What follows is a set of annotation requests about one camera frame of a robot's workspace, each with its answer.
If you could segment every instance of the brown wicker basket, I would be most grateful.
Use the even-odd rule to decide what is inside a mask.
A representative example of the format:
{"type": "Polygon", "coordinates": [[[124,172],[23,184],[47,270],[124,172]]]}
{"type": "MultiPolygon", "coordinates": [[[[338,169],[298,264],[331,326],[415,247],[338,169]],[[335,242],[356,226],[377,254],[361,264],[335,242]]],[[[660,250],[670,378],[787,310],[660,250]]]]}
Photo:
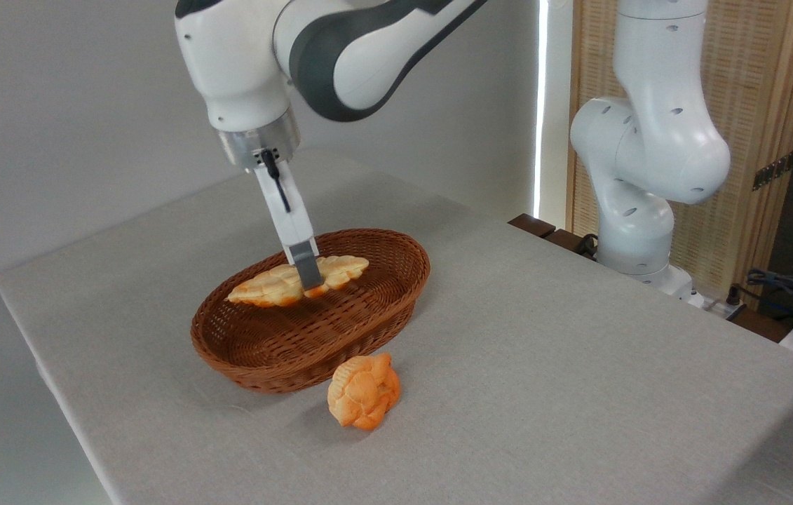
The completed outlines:
{"type": "Polygon", "coordinates": [[[409,322],[431,261],[421,244],[390,230],[354,229],[317,237],[323,256],[354,255],[370,265],[345,288],[293,307],[232,304],[235,285],[287,262],[283,252],[227,279],[194,316],[201,358],[240,386],[287,393],[315,386],[353,356],[376,351],[409,322]]]}

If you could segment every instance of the basket rim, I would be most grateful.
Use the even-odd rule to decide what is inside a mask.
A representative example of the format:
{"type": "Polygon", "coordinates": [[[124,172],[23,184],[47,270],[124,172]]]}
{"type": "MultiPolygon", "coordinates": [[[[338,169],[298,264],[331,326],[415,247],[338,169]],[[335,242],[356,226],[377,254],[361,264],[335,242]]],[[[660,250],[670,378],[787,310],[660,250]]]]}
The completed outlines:
{"type": "Polygon", "coordinates": [[[427,283],[429,275],[431,274],[431,260],[428,258],[428,253],[423,247],[421,247],[421,244],[418,243],[418,241],[416,241],[411,236],[408,236],[408,234],[381,228],[348,228],[321,234],[320,236],[316,237],[316,240],[323,241],[326,238],[336,238],[338,236],[342,236],[342,234],[364,234],[365,236],[371,234],[372,236],[390,236],[392,238],[399,239],[400,242],[403,242],[406,245],[406,253],[413,252],[419,263],[421,263],[421,275],[414,279],[412,284],[409,285],[405,294],[402,295],[399,301],[387,306],[386,310],[374,313],[373,316],[368,318],[367,322],[364,324],[356,325],[351,330],[348,330],[348,332],[343,333],[341,337],[337,339],[331,339],[331,341],[323,343],[316,349],[313,349],[312,352],[304,353],[303,355],[297,356],[296,358],[278,362],[274,365],[256,365],[255,367],[252,365],[236,365],[220,358],[208,348],[208,345],[203,339],[203,329],[206,327],[204,322],[212,312],[211,307],[217,306],[217,304],[221,303],[230,303],[225,302],[224,298],[227,296],[227,294],[229,294],[230,290],[232,290],[236,279],[241,277],[243,272],[247,271],[248,269],[251,269],[262,262],[270,263],[271,266],[269,268],[274,268],[275,263],[283,264],[284,262],[287,262],[287,257],[284,255],[284,252],[278,252],[275,255],[268,256],[268,258],[265,258],[264,260],[261,260],[258,263],[255,263],[226,279],[224,282],[219,284],[219,287],[216,287],[200,305],[197,313],[194,314],[194,319],[191,320],[191,343],[194,345],[194,348],[197,350],[198,354],[201,355],[201,358],[203,358],[204,361],[207,361],[211,368],[214,368],[214,370],[226,375],[227,372],[230,371],[236,374],[249,375],[251,380],[255,381],[267,381],[291,377],[294,373],[297,373],[297,370],[307,370],[307,368],[313,368],[317,365],[325,363],[325,361],[329,361],[339,352],[342,352],[343,349],[354,345],[355,342],[360,341],[363,336],[368,333],[368,330],[377,328],[381,324],[386,323],[396,316],[396,314],[399,314],[408,306],[411,306],[415,303],[416,299],[421,294],[422,288],[424,288],[425,284],[427,283]]]}

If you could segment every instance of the wooden panel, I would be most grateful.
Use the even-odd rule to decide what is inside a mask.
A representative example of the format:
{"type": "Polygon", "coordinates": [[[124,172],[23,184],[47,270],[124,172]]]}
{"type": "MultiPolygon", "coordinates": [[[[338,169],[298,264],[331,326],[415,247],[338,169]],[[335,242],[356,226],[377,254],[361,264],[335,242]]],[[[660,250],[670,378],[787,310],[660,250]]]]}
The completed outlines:
{"type": "MultiPolygon", "coordinates": [[[[616,0],[578,0],[574,111],[586,100],[624,96],[611,70],[616,0]]],[[[702,58],[708,109],[730,144],[723,188],[697,206],[672,204],[676,230],[671,261],[700,285],[724,290],[747,266],[764,261],[786,185],[752,191],[755,173],[793,149],[793,3],[712,0],[702,58]]],[[[585,167],[569,166],[569,229],[597,233],[598,210],[585,167]]]]}

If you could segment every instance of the white wall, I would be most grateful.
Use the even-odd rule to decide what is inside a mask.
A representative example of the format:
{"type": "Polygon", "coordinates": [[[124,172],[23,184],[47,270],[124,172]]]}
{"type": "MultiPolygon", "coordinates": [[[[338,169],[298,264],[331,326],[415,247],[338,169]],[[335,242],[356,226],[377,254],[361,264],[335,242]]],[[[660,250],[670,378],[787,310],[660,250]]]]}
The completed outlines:
{"type": "MultiPolygon", "coordinates": [[[[173,8],[0,1],[0,271],[236,174],[191,89],[173,8]]],[[[527,210],[536,17],[534,0],[490,0],[361,124],[297,103],[304,146],[503,220],[527,210]]],[[[107,503],[1,298],[0,503],[107,503]]]]}

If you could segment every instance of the fake bread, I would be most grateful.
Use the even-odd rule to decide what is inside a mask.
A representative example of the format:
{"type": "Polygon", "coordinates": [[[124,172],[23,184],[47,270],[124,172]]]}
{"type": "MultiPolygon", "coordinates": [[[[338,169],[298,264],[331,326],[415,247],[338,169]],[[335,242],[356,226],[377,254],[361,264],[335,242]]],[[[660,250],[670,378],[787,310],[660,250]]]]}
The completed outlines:
{"type": "Polygon", "coordinates": [[[303,291],[297,268],[278,265],[264,271],[249,281],[237,285],[226,300],[235,304],[253,304],[256,307],[288,307],[305,297],[317,298],[330,290],[339,290],[351,279],[360,278],[368,268],[365,258],[356,256],[328,256],[316,259],[318,271],[325,283],[312,290],[303,291]]]}
{"type": "Polygon", "coordinates": [[[328,386],[328,410],[341,426],[377,428],[400,397],[399,377],[390,354],[350,358],[334,371],[328,386]]]}

